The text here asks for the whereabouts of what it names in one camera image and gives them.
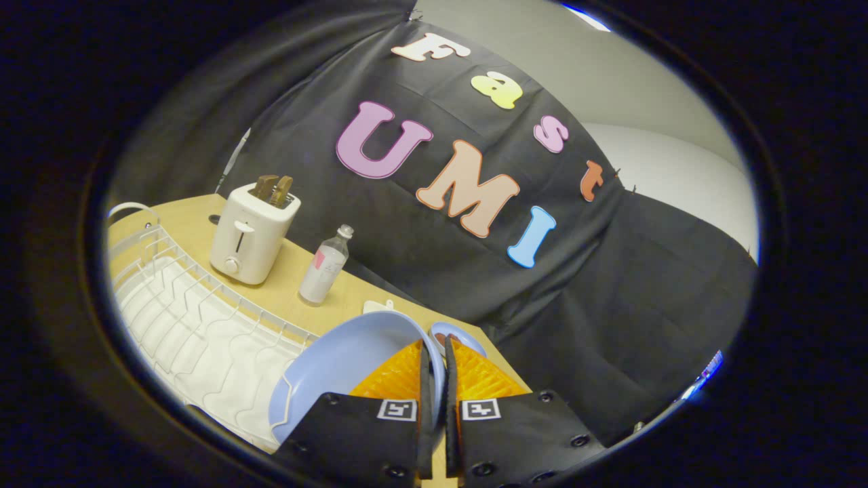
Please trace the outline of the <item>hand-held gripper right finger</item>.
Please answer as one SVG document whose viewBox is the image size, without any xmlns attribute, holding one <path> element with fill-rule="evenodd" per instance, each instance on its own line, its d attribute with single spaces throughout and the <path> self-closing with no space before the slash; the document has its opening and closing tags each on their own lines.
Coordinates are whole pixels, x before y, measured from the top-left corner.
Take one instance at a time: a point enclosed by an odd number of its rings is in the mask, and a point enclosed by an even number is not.
<svg viewBox="0 0 868 488">
<path fill-rule="evenodd" d="M 493 362 L 446 341 L 446 474 L 461 487 L 553 487 L 605 447 L 557 392 L 530 392 Z"/>
</svg>

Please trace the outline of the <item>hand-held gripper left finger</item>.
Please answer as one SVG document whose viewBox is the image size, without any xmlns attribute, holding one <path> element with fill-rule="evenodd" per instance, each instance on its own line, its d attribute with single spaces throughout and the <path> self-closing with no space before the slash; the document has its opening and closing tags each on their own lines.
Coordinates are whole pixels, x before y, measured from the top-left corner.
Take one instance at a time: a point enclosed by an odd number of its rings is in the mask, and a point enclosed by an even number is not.
<svg viewBox="0 0 868 488">
<path fill-rule="evenodd" d="M 415 487 L 431 474 L 430 362 L 418 340 L 350 392 L 320 393 L 274 460 L 317 483 Z"/>
</svg>

